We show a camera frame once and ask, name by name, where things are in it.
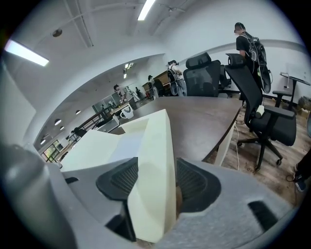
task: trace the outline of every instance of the chair headrest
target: chair headrest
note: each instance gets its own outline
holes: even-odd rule
[[[205,52],[196,57],[189,58],[186,61],[186,67],[188,69],[195,69],[195,68],[205,67],[211,62],[212,62],[212,59],[209,57],[208,53]]]
[[[228,58],[228,67],[229,68],[242,68],[246,65],[245,58],[238,53],[226,53],[229,56]]]

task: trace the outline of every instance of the window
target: window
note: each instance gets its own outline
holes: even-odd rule
[[[56,140],[41,154],[41,156],[46,162],[56,162],[57,155],[60,153],[62,148],[63,147],[60,142]]]

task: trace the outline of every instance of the chair base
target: chair base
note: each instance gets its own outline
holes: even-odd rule
[[[282,155],[279,153],[279,151],[274,147],[274,145],[268,139],[252,138],[252,139],[239,140],[237,145],[241,146],[242,143],[257,143],[257,144],[261,144],[259,161],[258,161],[257,166],[255,167],[254,173],[257,172],[260,169],[260,166],[261,166],[261,163],[262,163],[262,159],[263,159],[263,153],[264,153],[264,150],[265,150],[266,146],[274,154],[276,154],[278,156],[279,160],[277,160],[276,164],[277,165],[281,165],[283,157],[282,157]]]

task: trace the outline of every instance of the desk leg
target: desk leg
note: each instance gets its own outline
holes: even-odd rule
[[[228,134],[226,135],[225,139],[222,141],[222,143],[220,144],[219,148],[218,148],[218,153],[216,156],[216,160],[214,162],[215,165],[221,166],[225,156],[227,154],[231,139],[232,139],[232,135],[233,135],[233,130],[234,130],[234,125],[231,127],[231,129],[229,130]]]
[[[297,84],[297,81],[296,80],[293,80],[293,94],[292,94],[292,98],[291,98],[291,101],[288,105],[288,110],[291,111],[293,109],[293,100],[294,100],[294,94],[295,94],[295,88],[296,88],[296,84]]]

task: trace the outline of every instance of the chair armrest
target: chair armrest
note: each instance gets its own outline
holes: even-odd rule
[[[277,96],[288,96],[288,97],[292,96],[292,94],[290,92],[287,92],[287,91],[273,91],[272,93],[277,95]]]
[[[278,108],[278,107],[265,106],[264,111],[269,112],[271,115],[286,118],[286,119],[293,119],[295,116],[294,112],[288,111],[282,108]]]

